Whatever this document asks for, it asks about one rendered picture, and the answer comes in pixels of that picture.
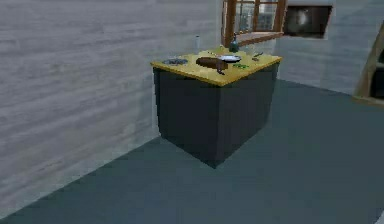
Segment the dark counter with yellow top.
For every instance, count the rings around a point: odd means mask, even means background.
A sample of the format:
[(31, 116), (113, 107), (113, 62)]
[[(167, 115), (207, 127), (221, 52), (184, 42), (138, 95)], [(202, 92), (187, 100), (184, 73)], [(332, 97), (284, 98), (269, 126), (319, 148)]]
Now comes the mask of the dark counter with yellow top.
[(215, 168), (267, 123), (282, 58), (258, 57), (238, 51), (248, 69), (233, 67), (219, 74), (196, 63), (199, 57), (218, 58), (223, 47), (186, 54), (187, 64), (170, 66), (153, 61), (160, 136)]

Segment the white plate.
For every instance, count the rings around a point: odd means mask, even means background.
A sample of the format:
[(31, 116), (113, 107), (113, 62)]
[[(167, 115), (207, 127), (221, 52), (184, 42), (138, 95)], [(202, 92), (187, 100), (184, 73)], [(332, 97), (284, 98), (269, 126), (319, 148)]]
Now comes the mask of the white plate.
[(221, 55), (218, 57), (218, 59), (226, 62), (226, 63), (236, 63), (236, 62), (239, 62), (241, 61), (241, 56), (237, 56), (237, 55)]

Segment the dark green bottle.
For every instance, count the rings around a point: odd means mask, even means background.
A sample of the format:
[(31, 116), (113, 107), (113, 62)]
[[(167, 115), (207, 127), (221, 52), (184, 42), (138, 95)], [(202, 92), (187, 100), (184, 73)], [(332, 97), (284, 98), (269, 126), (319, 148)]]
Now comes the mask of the dark green bottle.
[(238, 42), (237, 42), (237, 35), (236, 34), (233, 35), (233, 39), (230, 42), (229, 51), (232, 52), (232, 53), (236, 53), (236, 52), (239, 51), (239, 45), (238, 45)]

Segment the brown wooden window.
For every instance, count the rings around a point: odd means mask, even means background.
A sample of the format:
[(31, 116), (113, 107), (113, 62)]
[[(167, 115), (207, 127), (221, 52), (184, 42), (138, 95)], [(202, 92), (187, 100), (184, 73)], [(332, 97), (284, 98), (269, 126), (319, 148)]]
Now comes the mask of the brown wooden window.
[(221, 44), (240, 46), (281, 37), (287, 0), (222, 0)]

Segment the tan wooden shelf unit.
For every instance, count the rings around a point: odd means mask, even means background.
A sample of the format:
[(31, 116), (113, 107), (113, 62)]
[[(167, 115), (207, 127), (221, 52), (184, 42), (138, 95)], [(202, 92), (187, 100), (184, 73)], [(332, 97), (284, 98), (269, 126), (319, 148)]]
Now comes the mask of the tan wooden shelf unit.
[(384, 107), (384, 99), (375, 98), (371, 95), (371, 85), (374, 73), (378, 68), (384, 68), (384, 61), (379, 60), (384, 52), (384, 20), (376, 35), (375, 41), (372, 45), (368, 55), (365, 66), (362, 70), (361, 77), (356, 85), (355, 91), (352, 95), (353, 99), (357, 102), (362, 102), (369, 105), (376, 105)]

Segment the dark framed wall picture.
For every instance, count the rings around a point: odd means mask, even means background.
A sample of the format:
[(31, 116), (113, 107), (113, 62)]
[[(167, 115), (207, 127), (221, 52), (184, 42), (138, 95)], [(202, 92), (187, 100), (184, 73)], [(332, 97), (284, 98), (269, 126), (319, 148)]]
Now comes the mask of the dark framed wall picture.
[(323, 39), (332, 5), (289, 5), (285, 14), (285, 36)]

